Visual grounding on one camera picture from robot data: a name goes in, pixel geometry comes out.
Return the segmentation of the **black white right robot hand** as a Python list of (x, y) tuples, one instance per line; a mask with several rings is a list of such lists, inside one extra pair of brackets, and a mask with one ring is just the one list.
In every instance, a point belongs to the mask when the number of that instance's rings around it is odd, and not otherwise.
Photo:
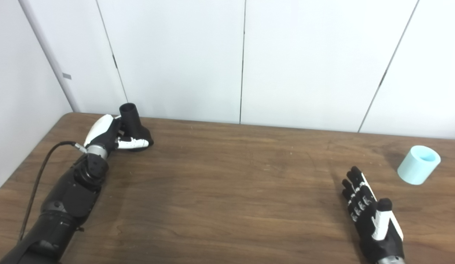
[(376, 198), (363, 172), (353, 166), (342, 181), (342, 195), (369, 264), (405, 264), (403, 232), (389, 198)]

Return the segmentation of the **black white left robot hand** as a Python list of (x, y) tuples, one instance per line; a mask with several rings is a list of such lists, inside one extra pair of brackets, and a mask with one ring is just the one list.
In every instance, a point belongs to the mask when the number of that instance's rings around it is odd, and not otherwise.
[(150, 131), (137, 115), (104, 115), (92, 126), (84, 142), (88, 154), (106, 160), (117, 149), (143, 151), (154, 145)]

